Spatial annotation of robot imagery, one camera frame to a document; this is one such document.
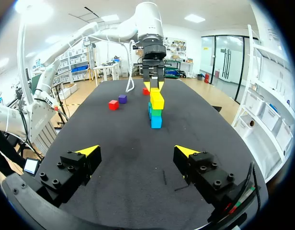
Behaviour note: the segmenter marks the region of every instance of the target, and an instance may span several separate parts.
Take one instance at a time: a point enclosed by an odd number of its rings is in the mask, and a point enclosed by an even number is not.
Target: green block
[[[160,109],[152,109],[152,116],[161,116],[161,111]]]

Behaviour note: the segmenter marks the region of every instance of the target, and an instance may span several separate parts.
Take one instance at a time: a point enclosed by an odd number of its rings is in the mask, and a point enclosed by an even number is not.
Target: red cube
[[[111,110],[117,110],[119,108],[119,102],[116,101],[116,100],[111,100],[109,103],[108,103],[108,107],[109,109]]]
[[[143,93],[143,95],[149,95],[149,91],[147,88],[143,88],[142,93]]]

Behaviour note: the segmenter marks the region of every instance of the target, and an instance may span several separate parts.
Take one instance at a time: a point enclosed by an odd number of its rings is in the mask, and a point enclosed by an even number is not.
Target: black table
[[[174,145],[211,152],[221,168],[234,173],[237,184],[245,179],[253,157],[229,123],[179,80],[166,80],[161,91],[162,128],[151,129],[149,96],[142,94],[142,80],[134,82],[127,104],[116,111],[107,103],[125,94],[127,81],[101,83],[60,131],[38,172],[56,164],[62,152],[99,144],[102,163],[87,186],[81,186],[61,209],[110,226],[191,230],[204,225],[214,208],[195,187],[174,192],[186,185],[172,161]],[[268,194],[256,169],[263,205]],[[256,209],[255,199],[247,211],[249,219]]]

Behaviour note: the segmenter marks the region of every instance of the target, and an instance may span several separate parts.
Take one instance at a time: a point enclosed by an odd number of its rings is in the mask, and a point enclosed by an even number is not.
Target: glass door
[[[209,82],[213,72],[214,59],[215,59],[215,37],[202,37],[202,50],[201,50],[201,66],[200,73],[204,76],[209,74]]]
[[[233,100],[237,95],[243,62],[243,38],[216,36],[216,61],[212,84]]]

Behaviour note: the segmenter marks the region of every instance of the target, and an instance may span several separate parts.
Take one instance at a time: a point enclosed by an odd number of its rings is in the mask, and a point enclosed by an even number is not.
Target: ceiling
[[[66,36],[87,23],[74,16],[82,16],[89,11],[88,7],[98,16],[117,14],[120,23],[134,15],[135,7],[142,0],[44,0],[53,9],[54,14],[45,23],[40,25],[29,25],[26,31],[25,54],[40,52],[50,45],[45,40],[52,35]],[[256,20],[250,6],[249,0],[151,0],[159,7],[162,21],[187,27],[197,31],[206,31],[225,28],[247,28],[251,24],[257,29]],[[184,20],[189,14],[196,14],[206,19],[201,23],[192,23]],[[99,22],[101,19],[93,20],[96,16],[92,14],[82,17],[89,22]],[[13,8],[10,9],[8,19],[2,23],[0,31],[0,60],[9,58],[10,61],[5,68],[16,65],[17,36],[19,30],[20,15]]]

